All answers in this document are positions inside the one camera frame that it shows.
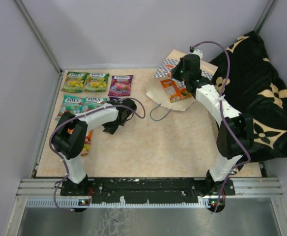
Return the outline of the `blue checkered paper bag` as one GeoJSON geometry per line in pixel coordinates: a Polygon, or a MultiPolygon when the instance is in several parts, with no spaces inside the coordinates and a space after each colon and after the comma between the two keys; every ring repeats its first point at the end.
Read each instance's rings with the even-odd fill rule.
{"type": "Polygon", "coordinates": [[[150,118],[154,121],[163,120],[173,111],[184,112],[196,101],[187,92],[183,82],[172,78],[171,70],[183,56],[185,53],[172,50],[147,84],[146,95],[156,103],[156,106],[150,111],[150,118]],[[156,118],[153,113],[160,107],[167,109],[167,113],[156,118]]]}

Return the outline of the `fruits candy bag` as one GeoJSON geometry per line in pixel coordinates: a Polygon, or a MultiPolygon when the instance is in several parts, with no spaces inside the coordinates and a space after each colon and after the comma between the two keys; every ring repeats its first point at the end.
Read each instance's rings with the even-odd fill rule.
{"type": "Polygon", "coordinates": [[[171,103],[190,98],[192,95],[187,91],[185,85],[174,79],[160,81],[171,103]]]}
{"type": "Polygon", "coordinates": [[[87,156],[90,150],[92,131],[87,131],[84,139],[83,130],[74,131],[74,129],[68,128],[67,131],[70,134],[70,157],[73,158],[75,155],[78,155],[78,151],[80,151],[80,156],[87,156]]]}

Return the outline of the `purple snack bag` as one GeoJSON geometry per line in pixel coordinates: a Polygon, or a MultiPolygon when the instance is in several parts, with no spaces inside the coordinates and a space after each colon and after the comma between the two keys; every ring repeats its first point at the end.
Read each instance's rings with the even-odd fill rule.
{"type": "Polygon", "coordinates": [[[131,94],[133,75],[113,75],[109,89],[109,97],[127,97],[131,94]]]}
{"type": "Polygon", "coordinates": [[[109,97],[109,100],[121,101],[122,98],[120,98],[120,97],[109,97]]]}

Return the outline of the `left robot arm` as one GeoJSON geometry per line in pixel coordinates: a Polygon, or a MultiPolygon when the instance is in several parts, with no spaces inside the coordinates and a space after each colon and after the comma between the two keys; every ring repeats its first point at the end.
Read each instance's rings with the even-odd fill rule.
{"type": "Polygon", "coordinates": [[[88,191],[88,177],[81,158],[88,132],[103,126],[104,132],[114,134],[136,110],[136,103],[126,98],[110,100],[83,113],[65,112],[61,116],[50,136],[49,146],[65,166],[64,195],[85,195],[88,191]]]}

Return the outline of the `teal snack bag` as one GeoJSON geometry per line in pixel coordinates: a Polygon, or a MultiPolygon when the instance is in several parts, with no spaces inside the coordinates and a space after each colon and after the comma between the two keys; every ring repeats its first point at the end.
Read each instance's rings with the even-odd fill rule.
{"type": "Polygon", "coordinates": [[[107,102],[107,98],[86,97],[82,103],[81,112],[88,112],[101,107],[107,102]]]}
{"type": "Polygon", "coordinates": [[[70,112],[72,114],[80,113],[83,107],[83,101],[84,99],[81,97],[64,95],[56,120],[59,120],[65,112],[70,112]]]}

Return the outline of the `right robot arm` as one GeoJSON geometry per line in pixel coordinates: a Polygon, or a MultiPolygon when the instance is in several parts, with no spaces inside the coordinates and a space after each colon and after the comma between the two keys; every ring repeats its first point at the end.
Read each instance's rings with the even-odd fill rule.
{"type": "Polygon", "coordinates": [[[218,157],[205,180],[195,187],[200,196],[218,194],[238,161],[253,145],[253,119],[232,107],[202,76],[201,59],[188,54],[171,70],[172,78],[183,82],[187,91],[209,111],[219,126],[216,146],[218,157]]]}

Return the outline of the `green candy bag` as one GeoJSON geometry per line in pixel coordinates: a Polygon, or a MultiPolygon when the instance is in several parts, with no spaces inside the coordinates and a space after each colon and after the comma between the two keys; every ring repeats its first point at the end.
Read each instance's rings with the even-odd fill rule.
{"type": "Polygon", "coordinates": [[[65,82],[61,90],[72,93],[83,92],[86,78],[87,78],[86,72],[69,71],[66,74],[65,82]]]}
{"type": "Polygon", "coordinates": [[[84,92],[105,92],[107,89],[109,73],[89,73],[87,75],[84,92]]]}

